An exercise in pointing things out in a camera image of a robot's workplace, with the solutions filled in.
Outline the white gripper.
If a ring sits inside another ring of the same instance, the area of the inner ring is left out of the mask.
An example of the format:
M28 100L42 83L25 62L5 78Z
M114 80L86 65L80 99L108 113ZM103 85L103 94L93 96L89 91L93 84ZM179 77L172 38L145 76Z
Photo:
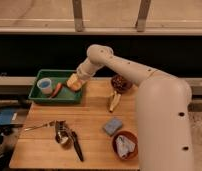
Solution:
M86 80L90 79L96 73L95 65L89 60L85 60L77 67L77 75L81 80L78 80L77 75L73 73L66 81L66 85L71 87L77 81L77 91L80 90L86 83Z

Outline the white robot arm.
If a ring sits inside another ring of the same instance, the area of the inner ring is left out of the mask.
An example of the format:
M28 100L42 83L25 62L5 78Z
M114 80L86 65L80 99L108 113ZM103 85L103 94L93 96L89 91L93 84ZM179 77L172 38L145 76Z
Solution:
M67 85L79 90L102 67L138 86L136 126L140 171L194 171L188 105L189 84L156 68L118 57L108 46L93 44Z

